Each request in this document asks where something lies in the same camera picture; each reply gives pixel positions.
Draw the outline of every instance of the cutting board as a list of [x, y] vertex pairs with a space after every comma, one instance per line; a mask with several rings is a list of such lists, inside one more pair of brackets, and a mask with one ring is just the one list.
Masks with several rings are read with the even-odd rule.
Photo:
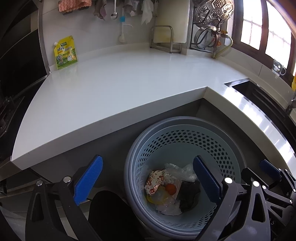
[[[186, 43], [191, 0], [159, 0], [155, 25], [170, 25], [174, 43]], [[154, 43], [170, 42], [169, 28], [155, 28]]]

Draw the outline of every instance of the countertop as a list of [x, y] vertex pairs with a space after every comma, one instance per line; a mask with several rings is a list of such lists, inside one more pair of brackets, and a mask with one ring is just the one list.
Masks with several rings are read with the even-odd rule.
[[284, 160], [292, 172], [296, 171], [289, 165], [296, 162], [293, 150], [268, 118], [224, 85], [246, 75], [208, 57], [134, 47], [89, 53], [78, 57], [78, 63], [52, 72], [24, 116], [11, 161], [26, 169], [126, 126], [206, 98], [216, 107], [225, 102], [220, 110], [253, 141], [258, 139], [256, 144], [267, 140], [265, 147], [260, 147], [265, 155]]

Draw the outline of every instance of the black pants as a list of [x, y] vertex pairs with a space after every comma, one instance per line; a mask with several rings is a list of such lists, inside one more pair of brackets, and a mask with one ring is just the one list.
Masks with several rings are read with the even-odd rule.
[[103, 241], [141, 241], [132, 209], [115, 193], [98, 192], [89, 209], [89, 223]]

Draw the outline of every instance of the trash can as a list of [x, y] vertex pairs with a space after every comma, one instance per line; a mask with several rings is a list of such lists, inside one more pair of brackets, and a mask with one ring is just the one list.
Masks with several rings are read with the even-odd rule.
[[[210, 202], [201, 186], [199, 202], [192, 210], [178, 216], [159, 214], [147, 201], [144, 185], [152, 170], [164, 169], [165, 163], [183, 168], [197, 155], [223, 177], [241, 182], [240, 172], [246, 164], [236, 143], [219, 127], [195, 117], [172, 117], [153, 124], [139, 135], [127, 155], [124, 184], [128, 201], [145, 226], [165, 237], [194, 239], [216, 204]], [[235, 203], [228, 222], [237, 214], [239, 205]]]

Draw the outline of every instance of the screw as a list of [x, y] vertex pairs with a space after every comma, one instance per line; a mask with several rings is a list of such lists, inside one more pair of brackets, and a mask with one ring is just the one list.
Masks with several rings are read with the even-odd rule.
[[37, 182], [36, 182], [36, 185], [39, 187], [39, 186], [41, 186], [42, 185], [42, 180], [38, 180]]
[[254, 182], [253, 182], [253, 185], [254, 185], [255, 187], [259, 187], [259, 186], [260, 186], [259, 182], [257, 182], [257, 181], [254, 181]]
[[231, 184], [232, 183], [232, 179], [230, 177], [226, 177], [224, 178], [224, 181], [228, 184]]
[[64, 177], [63, 181], [64, 181], [65, 183], [68, 183], [68, 182], [71, 181], [71, 177], [66, 176], [66, 177]]

